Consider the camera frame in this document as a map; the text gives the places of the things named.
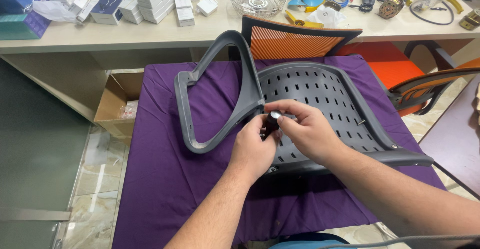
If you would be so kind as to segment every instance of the hand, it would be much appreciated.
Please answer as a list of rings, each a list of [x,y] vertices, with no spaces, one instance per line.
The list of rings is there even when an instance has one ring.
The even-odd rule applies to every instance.
[[[242,175],[250,185],[255,183],[272,165],[277,145],[282,138],[282,132],[275,130],[265,141],[262,141],[260,130],[267,116],[267,114],[255,116],[238,132],[227,167],[227,170]]]
[[[319,109],[293,99],[278,100],[265,105],[265,112],[274,109],[297,117],[297,121],[294,121],[281,116],[277,122],[285,135],[293,140],[298,150],[317,164],[324,165],[327,160],[345,148],[349,149],[337,137]]]

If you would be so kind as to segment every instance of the mesh backrest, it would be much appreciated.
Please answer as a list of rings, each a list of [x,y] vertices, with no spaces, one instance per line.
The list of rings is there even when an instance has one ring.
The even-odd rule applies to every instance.
[[[254,59],[325,56],[344,37],[297,34],[254,26],[250,50]]]

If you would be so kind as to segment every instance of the plastic bag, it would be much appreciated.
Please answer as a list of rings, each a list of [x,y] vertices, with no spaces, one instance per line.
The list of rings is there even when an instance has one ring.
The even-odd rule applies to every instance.
[[[121,107],[120,119],[135,119],[137,116],[138,100],[128,101],[126,106]]]
[[[308,17],[308,21],[323,23],[324,28],[336,28],[337,25],[344,21],[347,17],[335,11],[335,9],[331,7],[325,7],[324,5],[320,5],[317,10],[312,12]]]
[[[33,10],[50,20],[80,23],[77,16],[58,1],[33,1]]]

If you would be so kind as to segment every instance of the marble floor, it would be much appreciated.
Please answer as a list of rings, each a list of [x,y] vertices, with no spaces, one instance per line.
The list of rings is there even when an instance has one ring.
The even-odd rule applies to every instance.
[[[460,93],[466,83],[467,80],[463,78],[456,80],[428,114],[424,116],[408,115],[402,118],[417,142]],[[106,138],[106,141],[99,142],[98,136]],[[64,237],[64,249],[109,249],[115,234],[129,148],[100,128],[91,129],[90,140],[96,142],[94,147],[88,145],[87,150],[95,148],[95,152],[85,152],[82,159],[71,202],[72,216]],[[452,193],[476,200],[439,169],[435,168],[435,171]],[[339,235],[352,244],[391,239],[375,224],[327,229],[322,232]],[[249,248],[267,248],[269,245],[271,243],[249,242],[248,244]],[[383,249],[407,248],[409,247],[405,244],[383,247]]]

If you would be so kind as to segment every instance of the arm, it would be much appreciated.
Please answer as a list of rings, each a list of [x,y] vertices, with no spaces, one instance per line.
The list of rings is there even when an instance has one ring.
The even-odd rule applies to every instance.
[[[224,174],[165,249],[231,247],[247,192],[272,164],[282,136],[276,130],[262,142],[266,118],[254,117],[237,134]]]
[[[295,115],[278,124],[302,154],[325,166],[399,236],[480,233],[480,203],[424,184],[348,148],[318,109],[294,100],[265,105]],[[409,244],[415,248],[454,248],[465,241]]]

